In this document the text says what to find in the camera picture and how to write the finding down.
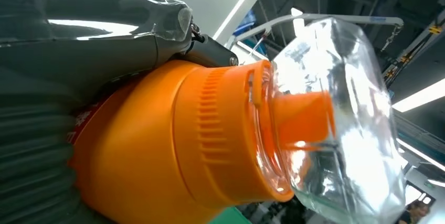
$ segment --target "ceiling light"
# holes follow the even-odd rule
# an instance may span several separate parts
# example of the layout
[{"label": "ceiling light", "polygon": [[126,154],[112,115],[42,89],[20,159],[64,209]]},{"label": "ceiling light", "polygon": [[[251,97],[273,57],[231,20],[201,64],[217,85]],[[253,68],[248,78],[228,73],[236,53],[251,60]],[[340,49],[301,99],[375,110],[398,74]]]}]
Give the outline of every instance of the ceiling light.
[{"label": "ceiling light", "polygon": [[216,40],[219,35],[223,32],[224,28],[226,28],[227,24],[230,22],[230,20],[233,18],[235,13],[238,11],[238,9],[241,7],[241,5],[244,3],[245,0],[238,0],[238,2],[235,4],[234,8],[230,11],[229,15],[227,15],[226,19],[224,19],[221,26],[218,28],[216,33],[213,35],[213,39]]},{"label": "ceiling light", "polygon": [[422,201],[423,198],[425,198],[426,195],[427,195],[426,193],[421,194],[420,197],[418,198],[418,200]]},{"label": "ceiling light", "polygon": [[431,198],[430,197],[426,197],[424,200],[423,200],[423,203],[425,203],[425,204],[430,204],[430,202],[431,202]]},{"label": "ceiling light", "polygon": [[[298,10],[297,8],[292,8],[291,14],[292,14],[292,16],[297,17],[297,16],[302,15],[303,12]],[[294,19],[292,22],[293,22],[293,29],[295,31],[295,36],[298,37],[299,35],[301,35],[301,31],[304,28],[304,19],[297,18],[297,19]]]},{"label": "ceiling light", "polygon": [[423,154],[422,152],[418,151],[416,148],[412,147],[411,145],[403,142],[400,139],[397,139],[397,141],[399,142],[399,144],[403,145],[406,149],[414,152],[415,154],[417,154],[418,156],[422,157],[423,159],[425,159],[426,161],[430,162],[432,165],[437,166],[439,169],[441,169],[442,171],[445,172],[445,166],[440,164],[439,162],[435,161],[434,159],[432,159],[431,157]]},{"label": "ceiling light", "polygon": [[442,79],[441,81],[438,81],[433,85],[401,100],[400,102],[397,102],[393,105],[393,109],[400,112],[405,112],[425,103],[437,100],[443,96],[445,96],[445,79]]},{"label": "ceiling light", "polygon": [[436,186],[445,187],[445,182],[440,182],[440,181],[433,180],[433,179],[429,179],[428,182],[430,182],[430,183],[432,183],[433,185],[436,185]]}]

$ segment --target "chain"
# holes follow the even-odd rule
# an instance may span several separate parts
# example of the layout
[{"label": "chain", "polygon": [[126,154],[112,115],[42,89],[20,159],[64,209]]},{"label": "chain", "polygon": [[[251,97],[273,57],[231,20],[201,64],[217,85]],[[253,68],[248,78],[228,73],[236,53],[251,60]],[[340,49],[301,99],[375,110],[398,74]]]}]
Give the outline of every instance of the chain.
[{"label": "chain", "polygon": [[385,45],[382,47],[382,49],[380,50],[380,52],[385,51],[385,49],[394,41],[394,38],[399,35],[399,33],[402,31],[403,29],[403,24],[402,25],[395,25],[393,32],[391,33],[391,35],[386,39],[386,43]]}]

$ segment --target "screw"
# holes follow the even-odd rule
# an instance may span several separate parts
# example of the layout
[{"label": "screw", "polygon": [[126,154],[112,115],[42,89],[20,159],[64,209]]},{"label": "screw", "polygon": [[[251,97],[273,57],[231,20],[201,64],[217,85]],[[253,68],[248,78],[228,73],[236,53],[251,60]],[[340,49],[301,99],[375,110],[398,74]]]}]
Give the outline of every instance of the screw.
[{"label": "screw", "polygon": [[230,57],[229,63],[231,66],[237,66],[238,65],[238,58],[237,57]]}]

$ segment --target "person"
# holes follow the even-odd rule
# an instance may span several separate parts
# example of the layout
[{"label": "person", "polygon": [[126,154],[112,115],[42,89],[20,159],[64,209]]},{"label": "person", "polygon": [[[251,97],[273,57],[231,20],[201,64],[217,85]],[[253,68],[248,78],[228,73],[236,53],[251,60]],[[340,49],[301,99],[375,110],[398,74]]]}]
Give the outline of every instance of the person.
[{"label": "person", "polygon": [[410,203],[395,224],[416,224],[429,213],[429,206],[420,200]]}]

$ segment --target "clear plastic bottle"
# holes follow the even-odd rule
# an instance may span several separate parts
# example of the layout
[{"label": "clear plastic bottle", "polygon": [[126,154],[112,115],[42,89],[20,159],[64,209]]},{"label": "clear plastic bottle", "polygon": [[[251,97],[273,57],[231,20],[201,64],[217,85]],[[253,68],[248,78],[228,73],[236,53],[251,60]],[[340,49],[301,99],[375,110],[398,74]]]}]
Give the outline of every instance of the clear plastic bottle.
[{"label": "clear plastic bottle", "polygon": [[360,27],[333,18],[304,31],[252,94],[261,171],[338,223],[391,222],[405,206],[404,177],[372,46]]}]

